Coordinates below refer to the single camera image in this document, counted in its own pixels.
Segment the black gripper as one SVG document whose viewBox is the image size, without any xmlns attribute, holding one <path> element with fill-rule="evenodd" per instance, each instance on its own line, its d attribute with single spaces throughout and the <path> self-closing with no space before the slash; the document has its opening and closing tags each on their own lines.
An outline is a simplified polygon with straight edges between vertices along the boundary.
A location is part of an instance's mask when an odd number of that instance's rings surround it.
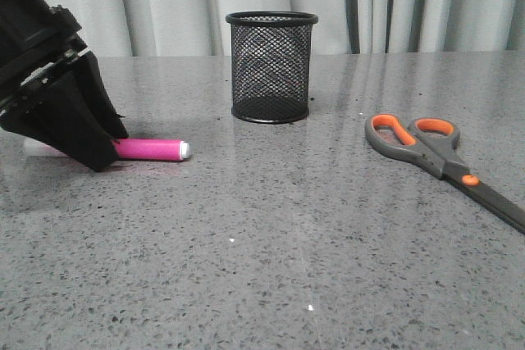
<svg viewBox="0 0 525 350">
<path fill-rule="evenodd" d="M 104 87 L 98 60 L 69 10 L 45 0 L 1 0 L 1 127 L 101 171 L 128 133 Z M 47 81 L 26 81 L 50 66 Z"/>
</svg>

